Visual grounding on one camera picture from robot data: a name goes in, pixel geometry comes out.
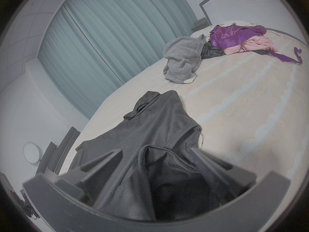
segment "pink fabric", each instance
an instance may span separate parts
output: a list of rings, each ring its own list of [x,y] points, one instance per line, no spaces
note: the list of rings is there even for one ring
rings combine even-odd
[[[243,51],[254,51],[254,50],[271,50],[273,52],[278,51],[275,45],[269,38],[263,35],[253,36],[243,43],[224,49],[226,55],[230,55],[237,52]]]

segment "mattress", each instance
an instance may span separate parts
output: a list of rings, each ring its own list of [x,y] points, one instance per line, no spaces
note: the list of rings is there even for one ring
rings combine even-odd
[[[292,58],[294,47],[301,48],[303,64],[243,52],[204,59],[193,83],[175,84],[164,79],[167,60],[161,59],[102,103],[75,141],[60,174],[68,171],[79,144],[118,125],[146,91],[175,90],[187,114],[202,127],[202,150],[255,172],[257,181],[270,170],[291,179],[269,225],[291,202],[308,170],[309,69],[305,45],[273,31],[266,37],[279,53]]]

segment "floral pillow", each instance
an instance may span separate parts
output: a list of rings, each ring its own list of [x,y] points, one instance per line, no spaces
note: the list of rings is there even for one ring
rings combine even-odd
[[[206,37],[206,41],[208,41],[210,39],[210,31],[213,30],[216,25],[226,27],[226,26],[230,26],[232,24],[236,24],[238,26],[245,26],[245,27],[252,27],[252,26],[257,25],[256,23],[250,23],[250,22],[238,21],[238,20],[226,21],[226,22],[223,22],[223,23],[220,23],[220,24],[214,24],[214,25],[211,25],[211,26],[206,27],[204,29],[201,29],[199,31],[196,31],[193,34],[191,34],[191,37],[198,38],[201,34],[204,34],[205,37]]]

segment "ceiling tile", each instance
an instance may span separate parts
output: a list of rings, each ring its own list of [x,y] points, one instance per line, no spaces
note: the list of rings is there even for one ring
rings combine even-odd
[[[28,38],[35,17],[36,17],[35,14],[33,15],[31,14],[16,20],[15,27],[13,29],[13,33],[10,40],[10,45]]]
[[[17,61],[23,59],[23,54],[25,52],[27,39],[19,41],[9,47],[7,55],[7,66],[15,64]]]
[[[50,20],[52,19],[52,16],[53,13],[37,14],[30,29],[29,37],[44,34]]]
[[[24,57],[27,57],[39,51],[42,37],[43,35],[37,35],[27,39],[27,44],[23,55]]]
[[[0,93],[8,86],[6,70],[0,74]]]
[[[7,67],[7,52],[8,48],[6,48],[3,52],[0,53],[0,73],[4,72]]]
[[[23,60],[19,60],[17,63],[10,66],[7,71],[7,82],[10,84],[17,77],[21,76],[23,69]]]
[[[30,55],[30,56],[27,56],[27,57],[23,58],[23,71],[22,71],[22,73],[25,73],[25,64],[26,64],[26,62],[28,62],[29,60],[32,60],[32,59],[34,59],[36,57],[37,57],[37,53],[34,53],[34,54]]]
[[[7,30],[5,36],[2,40],[1,46],[0,46],[0,52],[2,52],[4,49],[6,49],[10,46],[10,39],[11,39],[11,35],[12,35],[12,32],[13,32],[13,28],[15,26],[15,22],[16,21],[13,21],[13,23],[10,25],[9,29]]]
[[[63,2],[64,0],[46,0],[39,10],[39,13],[55,13]]]
[[[45,0],[29,0],[25,6],[22,7],[16,18],[38,13],[44,2]]]

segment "teal curtain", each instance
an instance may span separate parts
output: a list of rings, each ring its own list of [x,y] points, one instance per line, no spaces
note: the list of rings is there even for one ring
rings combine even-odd
[[[170,40],[191,35],[185,0],[67,0],[39,60],[63,95],[91,118],[113,91],[163,57]]]

